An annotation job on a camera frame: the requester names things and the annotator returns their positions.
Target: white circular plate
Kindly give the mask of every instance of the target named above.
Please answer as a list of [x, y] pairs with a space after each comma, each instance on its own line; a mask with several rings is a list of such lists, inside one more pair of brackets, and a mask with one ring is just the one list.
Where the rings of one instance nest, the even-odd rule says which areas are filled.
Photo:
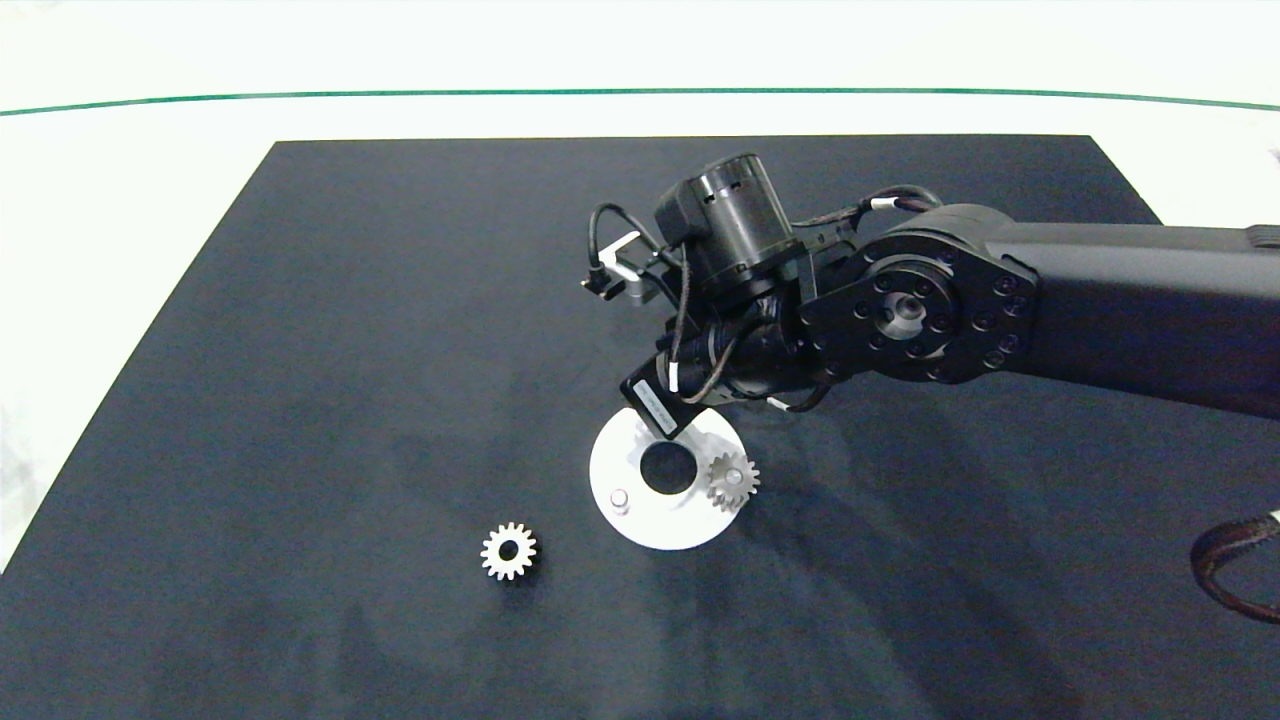
[[[703, 410], [672, 441], [698, 461], [694, 484], [676, 495], [660, 493], [640, 477], [640, 456], [655, 442], [663, 438], [649, 432], [630, 407], [618, 410], [600, 429], [591, 448], [591, 495], [604, 519], [631, 542], [654, 550], [687, 550], [724, 532], [737, 510], [712, 505], [707, 468], [726, 452], [746, 454], [728, 420]], [[621, 507], [616, 505], [623, 500]]]

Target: robotic arm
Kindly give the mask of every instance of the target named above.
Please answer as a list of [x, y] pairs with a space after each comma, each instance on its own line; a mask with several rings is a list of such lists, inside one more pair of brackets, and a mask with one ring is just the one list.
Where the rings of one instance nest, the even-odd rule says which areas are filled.
[[[858, 234], [888, 208], [915, 217]], [[643, 261], [596, 250], [605, 210], [636, 228]], [[750, 154], [676, 183], [655, 217], [666, 245], [625, 210], [596, 209], [582, 284], [676, 304], [657, 352], [622, 383], [668, 439], [708, 406], [810, 410], [868, 370], [938, 383], [1009, 370], [1280, 419], [1280, 227], [1018, 223], [916, 186], [792, 223]], [[797, 404], [777, 397], [797, 391]], [[1272, 516], [1254, 525], [1247, 537], [1231, 525], [1230, 552], [1197, 543], [1197, 579], [1220, 602], [1212, 570], [1280, 533]], [[1262, 614], [1251, 616], [1280, 623]]]

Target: white background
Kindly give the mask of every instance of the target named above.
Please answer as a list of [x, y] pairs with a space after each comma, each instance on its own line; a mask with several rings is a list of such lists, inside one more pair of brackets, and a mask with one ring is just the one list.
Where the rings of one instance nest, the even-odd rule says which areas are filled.
[[[965, 87], [1280, 105], [1267, 3], [3, 3], [0, 110], [242, 92]], [[0, 117], [0, 569], [276, 140], [1092, 135], [1166, 224], [1280, 223], [1280, 113], [942, 95], [271, 99]]]

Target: small gear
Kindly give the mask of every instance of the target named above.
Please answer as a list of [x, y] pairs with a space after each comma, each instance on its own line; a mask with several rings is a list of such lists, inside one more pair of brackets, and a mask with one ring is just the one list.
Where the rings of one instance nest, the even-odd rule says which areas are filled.
[[760, 471], [755, 469], [755, 462], [739, 452], [726, 452], [712, 460], [707, 471], [710, 475], [707, 497], [726, 512], [746, 503], [760, 486]]
[[[512, 543], [507, 547], [509, 557], [503, 557], [503, 546], [507, 543]], [[484, 557], [481, 568], [486, 568], [489, 575], [499, 580], [515, 580], [516, 575], [524, 575], [525, 569], [534, 564], [534, 556], [538, 555], [535, 543], [538, 539], [524, 523], [498, 525], [497, 530], [489, 532], [489, 539], [484, 541], [484, 551], [480, 553], [480, 557]]]

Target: screw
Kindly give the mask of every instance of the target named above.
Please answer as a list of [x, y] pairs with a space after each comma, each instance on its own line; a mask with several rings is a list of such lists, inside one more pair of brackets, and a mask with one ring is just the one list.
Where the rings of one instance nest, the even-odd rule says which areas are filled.
[[973, 316], [973, 327], [982, 332], [987, 332], [996, 327], [996, 316], [983, 310]]
[[1015, 295], [1005, 301], [1005, 313], [1014, 316], [1021, 318], [1027, 314], [1027, 310], [1032, 306], [1032, 301], [1027, 300], [1020, 295]]
[[1001, 278], [996, 281], [996, 284], [992, 286], [992, 290], [996, 291], [996, 295], [1010, 295], [1018, 290], [1018, 278], [1014, 275], [1001, 275]]

